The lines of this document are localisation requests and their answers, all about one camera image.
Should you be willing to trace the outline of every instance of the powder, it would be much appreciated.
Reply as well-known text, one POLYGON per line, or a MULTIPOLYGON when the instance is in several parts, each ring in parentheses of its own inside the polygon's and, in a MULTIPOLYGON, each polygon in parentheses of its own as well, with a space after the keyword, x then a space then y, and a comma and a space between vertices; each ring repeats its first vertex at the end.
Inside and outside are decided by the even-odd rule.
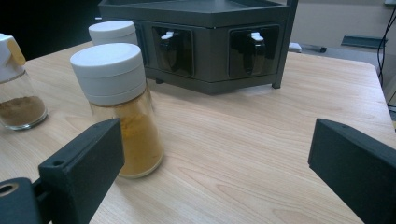
POLYGON ((90 106, 96 121, 120 118, 125 157, 120 175, 137 178, 149 174, 161 163, 163 144, 154 122, 148 90, 124 104, 99 106, 90 103, 90 106))
POLYGON ((0 104, 0 120, 6 126, 22 126, 39 120, 46 111, 36 96, 15 98, 0 104))

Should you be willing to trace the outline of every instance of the cable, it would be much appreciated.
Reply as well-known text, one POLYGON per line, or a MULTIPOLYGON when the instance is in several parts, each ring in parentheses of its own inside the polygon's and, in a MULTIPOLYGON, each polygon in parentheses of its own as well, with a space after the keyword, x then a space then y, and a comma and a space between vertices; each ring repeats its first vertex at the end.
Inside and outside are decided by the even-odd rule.
POLYGON ((388 105, 388 111, 392 113, 396 113, 396 105, 388 105))
POLYGON ((396 19, 396 17, 394 17, 395 10, 396 10, 396 6, 393 8, 392 15, 390 16, 390 19, 389 19, 389 22, 388 22, 388 25, 387 25, 387 29, 386 29, 386 31, 384 33, 384 36, 382 37, 381 41, 379 42, 378 49, 377 49, 377 52, 376 52, 376 58, 378 59, 378 64, 379 64, 378 78, 379 78, 379 82, 381 84, 381 87, 384 84, 384 76, 382 74, 382 69, 384 67, 384 61, 385 61, 385 43, 387 42, 388 31, 389 31, 390 27, 392 26, 392 24, 395 22, 395 19, 396 19), (382 62, 379 60, 379 51, 381 50, 381 46, 382 46, 382 62))
POLYGON ((387 102, 387 106, 392 106, 392 107, 396 107, 395 105, 390 105, 390 101, 393 99, 393 97, 395 97, 396 95, 396 91, 392 94, 392 96, 390 96, 389 101, 387 102))

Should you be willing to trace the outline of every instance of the wall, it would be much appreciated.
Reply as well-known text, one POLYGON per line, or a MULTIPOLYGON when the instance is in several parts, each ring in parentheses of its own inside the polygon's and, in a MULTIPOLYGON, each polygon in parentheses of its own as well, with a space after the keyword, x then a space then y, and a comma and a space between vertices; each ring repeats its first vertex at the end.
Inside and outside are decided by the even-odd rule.
MULTIPOLYGON (((344 35, 382 37, 393 7, 384 0, 300 0, 291 41, 375 52, 341 46, 344 35)), ((387 54, 396 55, 396 24, 388 33, 387 54)))

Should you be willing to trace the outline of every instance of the screw hole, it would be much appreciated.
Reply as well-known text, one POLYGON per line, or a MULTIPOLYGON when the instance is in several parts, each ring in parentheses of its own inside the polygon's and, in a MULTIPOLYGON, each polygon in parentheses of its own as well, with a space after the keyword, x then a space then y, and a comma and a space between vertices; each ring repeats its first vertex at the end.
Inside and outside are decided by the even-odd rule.
POLYGON ((0 197, 6 196, 12 193, 18 188, 18 183, 10 183, 0 186, 0 197))
POLYGON ((62 164, 64 164, 64 161, 55 161, 55 162, 53 163, 54 166, 60 166, 60 165, 62 165, 62 164))

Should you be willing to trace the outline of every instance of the light wood grain surface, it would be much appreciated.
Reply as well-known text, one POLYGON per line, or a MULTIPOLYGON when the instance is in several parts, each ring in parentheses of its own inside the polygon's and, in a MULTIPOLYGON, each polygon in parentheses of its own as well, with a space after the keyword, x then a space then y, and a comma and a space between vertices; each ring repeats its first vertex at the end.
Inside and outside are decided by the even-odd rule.
MULTIPOLYGON (((49 109, 29 131, 0 128, 0 181, 37 165, 93 124, 69 59, 84 44, 26 64, 49 109)), ((308 167, 316 118, 396 148, 375 69, 290 53, 282 87, 209 96, 148 81, 165 146, 161 166, 118 177, 92 223, 361 223, 308 167)))

